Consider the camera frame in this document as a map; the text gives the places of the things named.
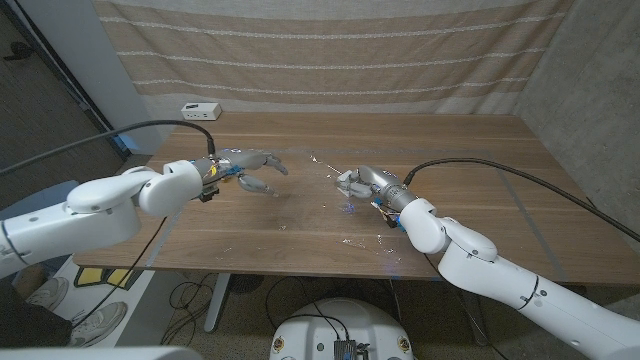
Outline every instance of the electrical cord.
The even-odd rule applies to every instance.
[[[580,206],[581,208],[589,211],[590,213],[592,213],[593,215],[599,217],[600,219],[604,220],[605,222],[607,222],[609,225],[615,227],[616,229],[622,231],[623,233],[627,234],[628,236],[630,236],[631,238],[633,238],[634,240],[640,242],[640,235],[638,235],[636,232],[634,232],[633,230],[629,229],[628,227],[626,227],[625,225],[623,225],[622,223],[620,223],[619,221],[617,221],[616,219],[610,217],[609,215],[603,213],[602,211],[598,210],[595,208],[595,206],[591,206],[589,204],[587,204],[586,202],[578,199],[577,197],[569,194],[568,192],[558,188],[555,185],[552,185],[538,177],[535,177],[531,174],[525,173],[523,171],[514,169],[512,167],[506,166],[506,165],[502,165],[500,163],[494,162],[494,161],[489,161],[489,160],[484,160],[484,159],[476,159],[476,158],[447,158],[447,159],[438,159],[438,160],[433,160],[433,161],[428,161],[425,162],[423,164],[420,164],[418,166],[416,166],[415,168],[413,168],[413,170],[409,171],[409,174],[407,174],[407,177],[404,179],[404,184],[409,186],[409,184],[411,184],[411,181],[413,180],[413,177],[415,176],[415,174],[428,167],[428,166],[433,166],[433,165],[438,165],[438,164],[446,164],[446,163],[475,163],[475,164],[482,164],[482,165],[487,165],[487,166],[491,166],[500,170],[504,170],[506,172],[512,173],[514,175],[518,175],[522,178],[525,178],[527,180],[533,181],[538,185],[541,185],[553,192],[555,192],[556,194],[564,197],[565,199],[571,201],[572,203]]]
[[[402,322],[402,315],[400,314],[400,303],[398,302],[398,295],[396,294],[396,289],[393,287],[393,280],[389,279],[389,285],[391,285],[393,300],[396,303],[396,312],[398,314],[398,322]]]
[[[140,122],[137,124],[132,124],[129,126],[125,126],[123,128],[120,129],[115,129],[115,130],[111,130],[111,131],[107,131],[107,132],[103,132],[100,133],[98,135],[94,135],[82,140],[78,140],[75,142],[72,142],[70,144],[67,145],[63,145],[60,146],[56,149],[53,150],[49,150],[47,152],[44,152],[40,155],[36,155],[30,159],[21,161],[17,164],[13,164],[7,168],[4,168],[2,170],[0,170],[0,176],[4,176],[4,175],[8,175],[16,170],[22,169],[23,167],[29,166],[33,163],[36,163],[38,161],[44,160],[46,158],[52,157],[54,155],[60,154],[62,152],[65,152],[69,149],[73,149],[75,147],[78,147],[80,145],[84,145],[86,143],[95,141],[95,140],[99,140],[99,139],[104,139],[107,137],[111,137],[111,136],[115,136],[118,135],[120,133],[123,132],[127,132],[127,131],[131,131],[131,130],[135,130],[135,129],[140,129],[140,128],[144,128],[144,127],[149,127],[149,126],[156,126],[156,125],[179,125],[179,126],[186,126],[186,127],[190,127],[193,129],[196,129],[198,131],[200,131],[201,133],[203,133],[206,137],[207,137],[207,151],[209,152],[209,155],[213,155],[216,153],[216,147],[215,144],[213,143],[213,136],[211,136],[211,134],[209,133],[209,131],[207,131],[207,129],[203,128],[200,125],[194,124],[192,122],[189,121],[184,121],[184,120],[151,120],[151,121],[144,121],[144,122]]]
[[[449,289],[449,291],[451,291],[451,293],[453,293],[453,295],[455,296],[455,298],[458,300],[458,303],[460,304],[460,306],[462,306],[462,308],[464,309],[464,311],[467,313],[467,316],[469,317],[469,319],[471,319],[471,322],[473,323],[473,325],[476,327],[476,329],[478,329],[478,331],[480,332],[480,334],[482,335],[482,337],[487,340],[487,344],[489,344],[489,346],[491,346],[491,348],[493,350],[495,350],[498,355],[500,355],[503,359],[505,360],[509,360],[509,358],[507,358],[500,350],[498,350],[498,348],[495,347],[495,345],[493,345],[493,343],[489,340],[489,337],[482,331],[482,328],[480,327],[480,325],[478,325],[478,322],[476,321],[476,319],[471,315],[471,312],[469,311],[469,309],[467,308],[467,306],[464,304],[464,301],[460,298],[460,295],[455,291],[455,289],[457,289],[455,287],[455,285],[453,285],[452,283],[450,283],[447,279],[445,279],[444,276],[442,276],[442,274],[440,273],[440,271],[438,270],[438,268],[433,264],[433,262],[431,261],[431,259],[429,259],[429,257],[427,256],[427,254],[422,254],[424,255],[424,258],[427,259],[427,261],[429,262],[429,265],[431,265],[431,267],[433,268],[433,270],[438,274],[438,276],[440,276],[440,278],[447,284],[447,287]]]
[[[133,262],[133,264],[131,264],[131,266],[129,267],[129,269],[127,270],[127,272],[124,274],[124,276],[122,277],[122,279],[120,279],[120,281],[118,281],[118,284],[115,285],[113,287],[113,289],[111,289],[111,291],[109,291],[109,293],[102,298],[102,300],[98,303],[98,305],[96,305],[93,309],[91,309],[91,311],[89,311],[87,313],[87,315],[85,315],[82,319],[80,319],[80,321],[78,321],[77,323],[75,323],[72,327],[72,329],[77,328],[78,326],[80,326],[80,324],[82,324],[85,320],[87,320],[89,318],[89,316],[93,315],[94,312],[96,312],[96,310],[98,310],[98,308],[105,302],[107,301],[107,299],[109,298],[109,296],[111,296],[111,294],[113,294],[114,291],[116,291],[116,289],[120,286],[120,284],[122,284],[122,282],[128,278],[129,274],[131,273],[131,271],[133,271],[133,268],[138,264],[138,261],[140,261],[140,259],[142,258],[142,256],[144,255],[144,253],[147,251],[147,249],[149,248],[149,246],[151,245],[151,243],[153,242],[153,240],[156,238],[156,236],[158,235],[158,233],[160,232],[160,229],[162,228],[162,225],[164,225],[164,222],[167,220],[167,218],[165,217],[164,219],[162,219],[162,221],[160,222],[160,225],[158,226],[158,228],[156,229],[156,232],[153,233],[153,236],[151,237],[151,239],[149,239],[149,242],[147,242],[147,245],[145,245],[144,249],[142,249],[142,251],[140,252],[140,255],[138,255],[138,257],[136,258],[136,260]]]
[[[298,281],[298,283],[300,284],[300,287],[302,288],[302,292],[304,293],[305,298],[307,299],[307,301],[308,301],[308,302],[313,303],[313,306],[314,306],[314,307],[316,308],[316,310],[318,311],[318,314],[319,314],[319,315],[309,315],[309,316],[312,316],[312,317],[322,317],[322,318],[324,318],[324,319],[327,321],[327,323],[331,326],[331,328],[333,329],[333,331],[335,331],[337,339],[338,339],[338,340],[340,340],[340,333],[338,332],[338,330],[336,330],[336,328],[335,328],[335,327],[333,326],[333,324],[329,321],[329,319],[333,319],[333,320],[338,321],[338,322],[342,325],[342,327],[344,327],[345,337],[347,338],[347,340],[349,340],[349,331],[347,330],[347,327],[346,327],[342,322],[340,322],[339,320],[337,320],[337,319],[335,319],[335,318],[332,318],[332,317],[329,317],[329,316],[325,316],[325,315],[322,313],[322,311],[320,311],[320,308],[318,307],[318,304],[316,304],[316,302],[315,302],[315,301],[312,301],[312,300],[311,300],[311,298],[309,297],[309,294],[307,294],[307,290],[305,289],[304,284],[302,283],[302,280],[300,280],[300,278],[298,278],[298,277],[293,277],[293,276],[287,276],[287,277],[284,277],[284,278],[282,278],[282,279],[278,280],[275,284],[273,284],[273,285],[271,286],[271,288],[270,288],[270,289],[269,289],[269,291],[267,292],[267,296],[266,296],[266,297],[265,297],[265,299],[264,299],[264,307],[265,307],[265,310],[266,310],[267,319],[269,320],[269,323],[271,323],[271,326],[272,326],[274,329],[277,329],[278,327],[277,327],[277,326],[276,326],[276,324],[273,322],[273,318],[271,317],[271,312],[269,311],[269,298],[271,297],[271,292],[273,291],[273,289],[275,289],[275,288],[276,288],[276,286],[277,286],[278,284],[280,284],[281,282],[283,282],[283,281],[285,281],[285,280],[287,280],[287,279],[295,279],[295,280],[297,280],[297,281]]]
[[[171,291],[171,294],[169,295],[169,305],[175,310],[184,310],[184,311],[186,311],[187,315],[183,316],[182,318],[180,318],[178,320],[176,320],[172,325],[167,327],[167,330],[165,331],[164,335],[162,336],[162,340],[161,340],[161,344],[162,345],[170,344],[171,341],[173,341],[173,339],[175,338],[175,336],[185,326],[187,326],[190,323],[193,324],[193,330],[191,331],[191,336],[189,338],[189,341],[184,346],[189,346],[191,344],[191,341],[193,341],[193,337],[194,337],[194,335],[196,333],[196,326],[197,326],[196,325],[196,321],[200,317],[202,317],[204,314],[207,313],[208,303],[209,302],[207,301],[205,305],[199,307],[198,309],[196,309],[193,312],[189,309],[189,306],[194,301],[194,299],[198,296],[198,293],[200,292],[200,290],[207,289],[207,290],[209,290],[209,292],[211,294],[213,294],[213,289],[211,288],[211,286],[204,284],[204,281],[207,279],[207,277],[209,277],[209,275],[211,275],[211,273],[205,275],[202,278],[202,280],[200,280],[200,282],[196,283],[196,282],[193,282],[193,281],[185,281],[185,282],[182,282],[182,283],[176,285],[176,287],[173,288],[173,290]],[[186,286],[182,290],[182,294],[178,298],[177,304],[174,305],[174,303],[172,301],[172,299],[174,297],[173,295],[183,285],[186,285]],[[185,301],[184,300],[184,295],[192,287],[196,287],[197,289],[194,292],[194,294],[191,296],[191,298],[189,300]]]
[[[289,319],[295,319],[295,318],[299,318],[299,317],[317,317],[317,318],[324,318],[327,321],[329,321],[329,320],[337,321],[344,328],[345,337],[347,338],[347,341],[349,341],[349,331],[347,330],[347,327],[344,325],[344,323],[342,321],[340,321],[339,319],[334,318],[333,316],[318,315],[318,314],[297,314],[297,315],[289,316],[288,318],[282,320],[282,322],[284,323],[285,321],[287,321]]]
[[[385,204],[380,204],[380,205],[378,205],[378,206],[380,206],[380,207],[384,207],[384,208],[386,208],[386,209],[388,209],[388,210],[390,210],[390,211],[393,211],[393,212],[394,212],[394,213],[396,213],[396,214],[400,214],[400,211],[398,211],[398,210],[396,210],[396,209],[394,209],[394,208],[392,208],[392,207],[389,207],[389,206],[387,206],[387,205],[385,205]]]

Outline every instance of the small white box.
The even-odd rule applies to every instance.
[[[216,120],[222,109],[218,103],[187,103],[180,111],[185,120]]]

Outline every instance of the gray wall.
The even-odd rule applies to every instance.
[[[8,3],[16,9],[13,1]],[[113,127],[150,119],[91,1],[20,4]],[[134,154],[153,154],[170,132],[168,126],[154,127],[122,138]]]
[[[636,232],[639,112],[640,2],[576,0],[514,113],[600,210]]]

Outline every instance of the metal robot hand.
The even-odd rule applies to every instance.
[[[244,173],[245,170],[257,170],[263,165],[274,167],[283,175],[289,172],[280,159],[271,153],[258,150],[224,149],[215,154],[214,159],[202,158],[193,162],[202,176],[204,185],[200,200],[211,200],[220,191],[217,182],[232,176],[238,178],[241,188],[250,192],[278,196],[275,190],[262,180]]]
[[[346,196],[355,196],[360,199],[379,197],[397,211],[402,211],[405,206],[418,198],[396,175],[373,166],[364,165],[355,171],[345,172],[336,180],[336,186]]]

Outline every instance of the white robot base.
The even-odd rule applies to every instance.
[[[402,326],[389,314],[363,301],[348,298],[324,299],[296,311],[276,330],[271,343],[271,360],[413,360],[411,343]],[[341,341],[336,341],[336,331]]]

